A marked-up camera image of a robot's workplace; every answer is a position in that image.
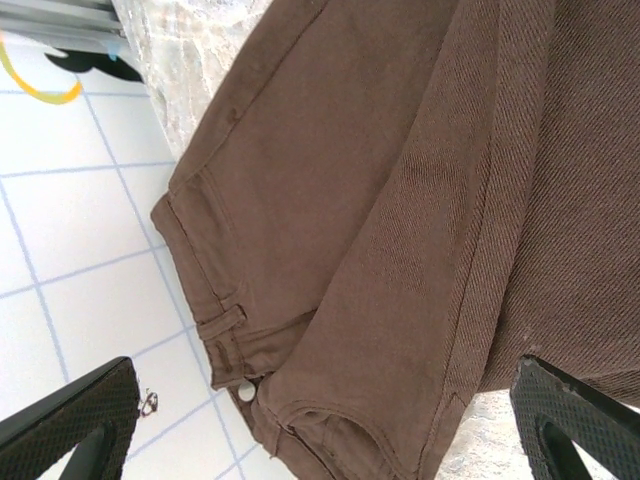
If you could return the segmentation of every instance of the black shape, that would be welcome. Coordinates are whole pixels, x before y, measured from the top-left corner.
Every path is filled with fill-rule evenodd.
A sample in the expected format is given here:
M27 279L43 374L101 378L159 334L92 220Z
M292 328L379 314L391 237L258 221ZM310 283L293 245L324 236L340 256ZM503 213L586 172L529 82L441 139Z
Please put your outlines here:
M76 447L61 480L119 479L139 401L131 359L106 363L0 423L0 478L39 478Z
M520 440L536 480L590 480L573 442L621 480L640 479L640 415L534 356L511 387Z
M136 70L120 57L112 60L104 53L80 52L78 50L62 50L66 57L56 57L45 53L45 57L57 67L71 73L87 73L92 68L127 82L142 82L142 77Z

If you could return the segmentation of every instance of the metal button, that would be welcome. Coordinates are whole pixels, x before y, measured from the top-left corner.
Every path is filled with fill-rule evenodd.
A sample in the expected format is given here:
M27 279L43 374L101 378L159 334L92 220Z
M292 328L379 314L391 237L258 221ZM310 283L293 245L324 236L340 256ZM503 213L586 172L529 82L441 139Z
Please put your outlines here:
M249 381L242 382L240 387L238 387L238 397L240 397L240 400L243 402L250 402L255 396L256 386L253 383Z

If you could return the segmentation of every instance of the brown trousers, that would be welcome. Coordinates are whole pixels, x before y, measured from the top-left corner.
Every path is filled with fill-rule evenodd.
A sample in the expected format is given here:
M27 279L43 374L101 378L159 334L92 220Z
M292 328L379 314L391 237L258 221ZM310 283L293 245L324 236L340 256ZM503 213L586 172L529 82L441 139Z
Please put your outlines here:
M432 478L525 353L640 401L639 45L637 0L274 0L152 214L269 452Z

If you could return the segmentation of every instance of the white tiled floor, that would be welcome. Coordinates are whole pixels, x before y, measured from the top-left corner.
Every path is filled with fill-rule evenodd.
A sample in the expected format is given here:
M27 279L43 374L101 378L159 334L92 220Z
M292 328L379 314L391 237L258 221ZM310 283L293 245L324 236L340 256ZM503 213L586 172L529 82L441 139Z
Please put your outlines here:
M0 68L0 420L128 355L159 409L138 421L125 480L291 478L256 447L228 394L209 387L149 220L175 161L144 87L76 77L45 59L53 49L4 37L35 88L67 91L79 78L85 93L45 104Z

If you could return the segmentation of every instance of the brown pants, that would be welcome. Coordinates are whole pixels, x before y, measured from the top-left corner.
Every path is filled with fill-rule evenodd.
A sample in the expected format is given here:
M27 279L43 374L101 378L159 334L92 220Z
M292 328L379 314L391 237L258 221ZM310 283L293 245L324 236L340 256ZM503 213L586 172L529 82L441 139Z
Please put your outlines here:
M524 353L640 401L639 5L274 0L152 216L300 478L432 478Z

